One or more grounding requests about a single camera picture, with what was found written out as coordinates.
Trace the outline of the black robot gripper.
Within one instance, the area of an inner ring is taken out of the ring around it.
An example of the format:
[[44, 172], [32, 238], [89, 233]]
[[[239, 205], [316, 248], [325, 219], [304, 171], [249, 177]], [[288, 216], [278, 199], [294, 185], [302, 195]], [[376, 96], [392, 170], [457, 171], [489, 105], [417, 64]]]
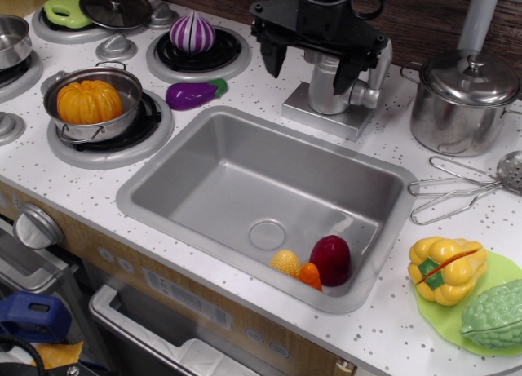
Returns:
[[387, 0], [358, 11], [355, 0], [268, 0], [250, 5], [251, 32], [260, 44], [266, 70], [278, 77], [289, 47], [339, 59], [334, 95], [344, 94], [367, 66], [375, 66], [387, 36], [369, 24]]

